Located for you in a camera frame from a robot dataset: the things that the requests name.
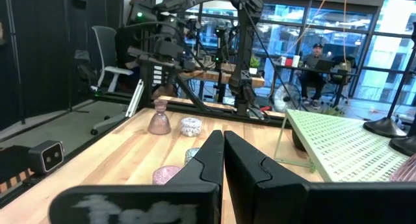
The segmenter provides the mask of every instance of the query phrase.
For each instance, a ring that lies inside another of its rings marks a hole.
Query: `laptop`
[[[332,60],[324,60],[320,59],[315,66],[315,70],[317,71],[331,71],[331,69],[335,66],[335,62]]]

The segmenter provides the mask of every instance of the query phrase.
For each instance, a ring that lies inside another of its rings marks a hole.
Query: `fan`
[[[300,106],[300,101],[299,88],[294,84],[280,84],[274,92],[274,108],[278,112],[285,112],[287,109],[297,110]]]

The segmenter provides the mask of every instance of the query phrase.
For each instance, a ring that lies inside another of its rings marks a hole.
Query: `floor lamp base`
[[[407,136],[404,131],[397,127],[397,124],[391,118],[387,117],[384,117],[378,121],[365,122],[363,127],[369,132],[388,138],[404,138]]]
[[[416,136],[392,139],[389,145],[404,155],[412,156],[416,153]]]

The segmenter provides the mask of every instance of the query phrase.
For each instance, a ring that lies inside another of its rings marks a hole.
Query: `pink glass vase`
[[[167,100],[156,99],[155,104],[156,113],[150,120],[148,132],[157,135],[168,134],[171,131],[168,116],[164,113],[168,104]]]
[[[415,182],[416,181],[416,154],[411,156],[391,176],[390,181],[394,182]]]

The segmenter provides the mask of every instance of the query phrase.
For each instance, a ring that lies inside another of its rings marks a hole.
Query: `cap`
[[[316,48],[316,47],[323,48],[324,46],[321,43],[316,43],[315,45],[313,45],[313,48]]]

